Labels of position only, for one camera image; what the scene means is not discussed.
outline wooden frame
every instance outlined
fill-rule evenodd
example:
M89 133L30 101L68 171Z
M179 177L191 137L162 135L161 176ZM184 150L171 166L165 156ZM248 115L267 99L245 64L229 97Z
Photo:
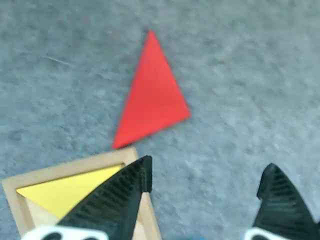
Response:
M36 224L32 218L30 201L17 193L16 189L119 164L128 165L137 159L136 149L127 147L4 179L2 186L20 235L35 228ZM162 239L149 193L142 195L137 220L142 223L146 239Z

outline red triangular puzzle piece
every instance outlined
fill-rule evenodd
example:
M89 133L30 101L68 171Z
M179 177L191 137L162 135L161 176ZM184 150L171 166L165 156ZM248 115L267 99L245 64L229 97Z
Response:
M149 31L112 147L124 147L190 115L156 34Z

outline floor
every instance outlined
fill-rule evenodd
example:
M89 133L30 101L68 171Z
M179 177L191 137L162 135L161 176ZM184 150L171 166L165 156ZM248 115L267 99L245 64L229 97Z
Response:
M134 144L163 239L241 239L270 162L318 219L319 24L317 0L1 0L0 178L109 151L152 29L192 112Z

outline wooden puzzle board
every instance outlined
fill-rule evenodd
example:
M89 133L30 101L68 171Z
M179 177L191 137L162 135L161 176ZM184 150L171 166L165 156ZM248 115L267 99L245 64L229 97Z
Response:
M125 166L136 159L138 154L135 148L127 147L4 179L2 186L20 235L24 235L38 225L54 225L59 218L17 193L17 189L118 165ZM149 193L142 195L133 239L162 239Z

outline yellow puzzle piece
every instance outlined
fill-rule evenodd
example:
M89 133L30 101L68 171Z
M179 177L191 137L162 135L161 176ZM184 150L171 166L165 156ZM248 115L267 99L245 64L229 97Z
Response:
M16 191L61 219L84 197L121 168L122 165L116 165L79 175L25 186Z

